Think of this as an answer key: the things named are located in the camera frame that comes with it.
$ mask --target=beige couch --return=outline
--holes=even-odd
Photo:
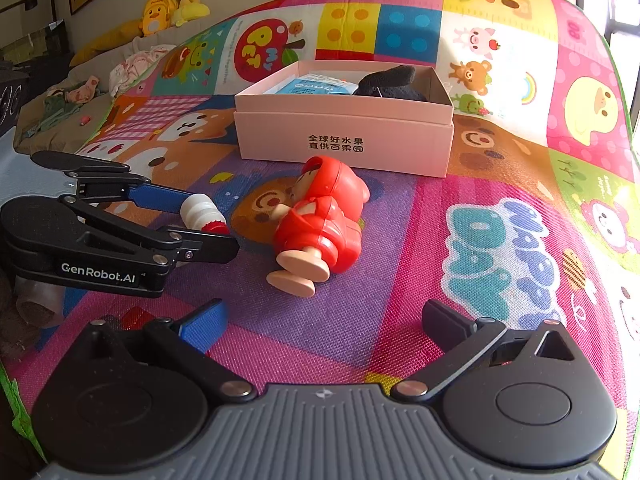
[[[171,27],[146,38],[135,38],[130,43],[82,63],[69,71],[68,77],[56,86],[70,87],[85,82],[89,76],[95,75],[100,79],[98,88],[103,95],[85,104],[78,113],[54,127],[27,137],[24,133],[32,126],[40,123],[44,114],[44,98],[46,92],[29,101],[20,110],[18,125],[14,137],[14,149],[19,153],[30,155],[40,150],[55,150],[57,152],[75,153],[98,130],[111,110],[111,96],[109,95],[109,74],[111,70],[123,62],[127,57],[141,50],[149,50],[158,44],[181,44],[201,30],[214,24],[214,20],[207,16],[181,27]],[[91,121],[85,126],[80,125],[80,119],[90,116]]]

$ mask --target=pink cardboard box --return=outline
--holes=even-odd
[[[358,83],[398,63],[299,61],[236,95],[242,158],[305,162],[328,155],[355,168],[444,177],[453,140],[453,105],[429,66],[413,87],[430,102],[332,94],[265,94],[306,73]]]

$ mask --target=red plastic toy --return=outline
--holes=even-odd
[[[308,298],[316,293],[314,282],[344,272],[360,256],[357,222],[369,189],[346,164],[314,156],[303,166],[290,199],[293,207],[279,204],[271,213],[271,219],[280,222],[273,245],[284,270],[270,272],[267,282]]]

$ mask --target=black plush toy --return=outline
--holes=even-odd
[[[413,66],[398,65],[389,70],[364,76],[353,95],[426,101],[424,95],[410,86],[414,78]]]

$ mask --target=play mat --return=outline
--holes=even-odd
[[[271,288],[267,222],[299,164],[242,160],[234,94],[299,59],[434,66],[456,107],[444,179],[356,170],[371,200],[363,252],[308,300]],[[309,139],[309,155],[360,145]],[[389,132],[389,142],[398,142]],[[618,409],[604,457],[640,478],[640,178],[620,79],[604,40],[563,0],[275,0],[178,46],[119,97],[82,154],[211,196],[241,243],[226,266],[174,270],[162,298],[68,290],[66,321],[10,364],[28,409],[82,327],[131,328],[223,298],[230,325],[209,350],[267,382],[380,382],[436,359],[420,313],[437,298],[511,328],[564,323]],[[114,203],[152,227],[179,218]]]

